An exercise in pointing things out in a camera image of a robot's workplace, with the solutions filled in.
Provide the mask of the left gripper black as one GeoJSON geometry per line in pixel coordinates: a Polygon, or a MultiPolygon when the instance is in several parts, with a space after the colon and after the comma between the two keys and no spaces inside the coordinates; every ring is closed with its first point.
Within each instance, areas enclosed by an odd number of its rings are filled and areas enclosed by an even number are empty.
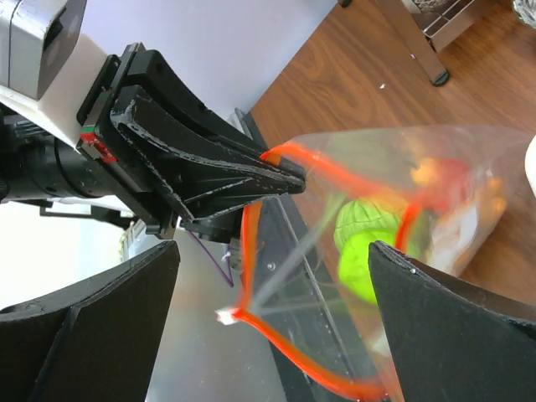
{"type": "Polygon", "coordinates": [[[77,41],[43,96],[1,86],[1,199],[118,197],[147,230],[299,194],[305,173],[211,111],[162,54],[77,41]]]}

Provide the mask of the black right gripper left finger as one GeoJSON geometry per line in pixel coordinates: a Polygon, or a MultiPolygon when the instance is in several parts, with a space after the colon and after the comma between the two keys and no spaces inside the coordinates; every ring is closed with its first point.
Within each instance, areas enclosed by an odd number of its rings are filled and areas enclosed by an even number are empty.
{"type": "Polygon", "coordinates": [[[180,254],[163,241],[107,271],[1,310],[3,401],[143,401],[180,254]]]}

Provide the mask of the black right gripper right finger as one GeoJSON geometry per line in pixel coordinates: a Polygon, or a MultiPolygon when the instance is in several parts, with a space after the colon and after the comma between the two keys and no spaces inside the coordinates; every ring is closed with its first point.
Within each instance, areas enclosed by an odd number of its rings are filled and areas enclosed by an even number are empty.
{"type": "Polygon", "coordinates": [[[535,308],[438,271],[390,245],[368,264],[407,401],[533,401],[535,308]]]}

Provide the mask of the large green cabbage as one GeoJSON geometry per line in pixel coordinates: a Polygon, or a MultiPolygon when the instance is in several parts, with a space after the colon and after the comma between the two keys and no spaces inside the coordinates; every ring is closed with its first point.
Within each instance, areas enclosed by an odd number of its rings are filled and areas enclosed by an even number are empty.
{"type": "Polygon", "coordinates": [[[338,279],[353,294],[375,305],[369,273],[369,245],[380,240],[393,245],[408,203],[389,204],[380,198],[356,198],[345,203],[335,221],[333,241],[339,252],[338,279]]]}

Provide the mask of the clear zip top bag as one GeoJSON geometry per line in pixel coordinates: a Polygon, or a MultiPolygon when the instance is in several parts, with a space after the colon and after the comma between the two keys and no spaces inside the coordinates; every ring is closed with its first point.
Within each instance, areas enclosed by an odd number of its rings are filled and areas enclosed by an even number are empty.
{"type": "Polygon", "coordinates": [[[423,157],[451,157],[480,176],[497,176],[503,180],[502,195],[508,205],[466,269],[455,277],[535,308],[535,197],[524,168],[529,143],[527,134],[505,127],[417,126],[310,134],[266,151],[262,156],[265,162],[292,162],[303,169],[304,191],[276,198],[292,197],[308,231],[279,270],[255,286],[260,210],[265,200],[246,208],[240,241],[244,288],[235,307],[219,311],[219,321],[225,325],[246,324],[261,333],[284,358],[283,383],[295,386],[299,381],[306,382],[310,401],[407,401],[378,302],[372,305],[363,301],[338,279],[339,252],[333,241],[338,211],[356,198],[380,198],[389,204],[407,202],[396,240],[390,246],[425,264],[436,215],[427,206],[430,196],[414,183],[410,170],[423,157]],[[313,246],[327,247],[328,255],[335,260],[329,279],[322,284],[337,290],[348,309],[376,370],[371,379],[336,374],[260,317],[266,301],[313,246]]]}

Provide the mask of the red bell pepper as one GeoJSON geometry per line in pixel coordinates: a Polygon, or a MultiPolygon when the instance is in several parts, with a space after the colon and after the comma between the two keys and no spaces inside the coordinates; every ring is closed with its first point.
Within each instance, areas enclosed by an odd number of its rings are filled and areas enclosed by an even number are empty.
{"type": "Polygon", "coordinates": [[[470,193],[464,183],[467,174],[467,165],[451,157],[423,157],[411,170],[413,181],[430,196],[427,206],[437,213],[447,212],[470,193]]]}

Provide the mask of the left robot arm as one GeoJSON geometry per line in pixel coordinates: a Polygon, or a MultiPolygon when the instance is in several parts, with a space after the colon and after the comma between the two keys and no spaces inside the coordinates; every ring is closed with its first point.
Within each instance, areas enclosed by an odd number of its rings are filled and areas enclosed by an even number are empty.
{"type": "MultiPolygon", "coordinates": [[[[147,232],[178,225],[206,240],[239,235],[246,205],[303,192],[298,166],[221,119],[156,50],[109,55],[75,116],[75,142],[1,107],[1,198],[116,195],[147,232]]],[[[4,401],[143,401],[178,275],[171,240],[114,268],[1,311],[4,401]]]]}

